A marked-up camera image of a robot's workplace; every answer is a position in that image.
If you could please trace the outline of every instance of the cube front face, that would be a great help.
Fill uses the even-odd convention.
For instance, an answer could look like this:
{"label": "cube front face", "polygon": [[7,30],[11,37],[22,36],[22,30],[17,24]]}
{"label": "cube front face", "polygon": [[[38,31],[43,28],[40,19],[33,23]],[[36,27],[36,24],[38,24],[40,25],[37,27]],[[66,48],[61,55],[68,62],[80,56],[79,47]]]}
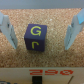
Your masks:
{"label": "cube front face", "polygon": [[28,50],[44,51],[46,25],[29,24],[24,36],[26,48]]}

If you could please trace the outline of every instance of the printed number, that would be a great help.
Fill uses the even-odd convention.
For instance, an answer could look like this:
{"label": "printed number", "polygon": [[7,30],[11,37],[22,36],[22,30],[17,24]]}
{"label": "printed number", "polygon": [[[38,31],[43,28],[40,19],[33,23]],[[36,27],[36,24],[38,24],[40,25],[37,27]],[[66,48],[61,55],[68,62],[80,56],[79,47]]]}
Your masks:
{"label": "printed number", "polygon": [[57,73],[58,73],[58,71],[56,71],[56,70],[48,70],[48,71],[45,71],[45,75],[55,75]]}
{"label": "printed number", "polygon": [[62,74],[62,75],[70,75],[70,74],[72,74],[72,73],[73,73],[72,70],[64,70],[64,71],[61,71],[61,72],[60,72],[60,74]]}
{"label": "printed number", "polygon": [[43,70],[29,70],[29,71],[33,71],[32,73],[30,73],[30,75],[42,75]]}

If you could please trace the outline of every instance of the speckled table surface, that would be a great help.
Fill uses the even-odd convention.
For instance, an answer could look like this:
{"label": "speckled table surface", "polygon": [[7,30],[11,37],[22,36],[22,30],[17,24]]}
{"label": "speckled table surface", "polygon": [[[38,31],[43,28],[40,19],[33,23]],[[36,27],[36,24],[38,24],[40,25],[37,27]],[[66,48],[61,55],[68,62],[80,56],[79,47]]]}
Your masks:
{"label": "speckled table surface", "polygon": [[[83,67],[84,30],[80,32],[69,50],[64,50],[67,26],[81,9],[24,9],[0,10],[9,15],[18,39],[13,49],[3,33],[0,33],[0,67]],[[44,52],[27,50],[24,34],[29,23],[47,25]]]}

